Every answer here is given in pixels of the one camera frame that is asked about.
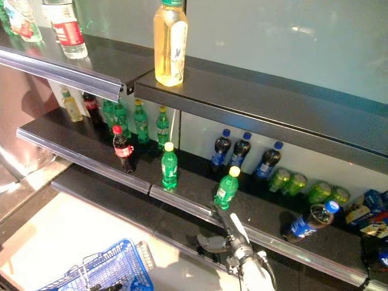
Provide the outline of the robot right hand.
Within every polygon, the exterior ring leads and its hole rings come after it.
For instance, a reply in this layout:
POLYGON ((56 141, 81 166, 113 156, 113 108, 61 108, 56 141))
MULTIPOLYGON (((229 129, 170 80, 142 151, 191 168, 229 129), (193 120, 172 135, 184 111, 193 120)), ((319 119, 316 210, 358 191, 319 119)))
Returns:
POLYGON ((206 237, 198 234, 199 245, 211 253, 230 252, 238 265, 242 265, 248 259, 253 259, 255 254, 249 237, 236 213, 223 210, 219 205, 214 204, 212 215, 222 223, 224 236, 206 237))

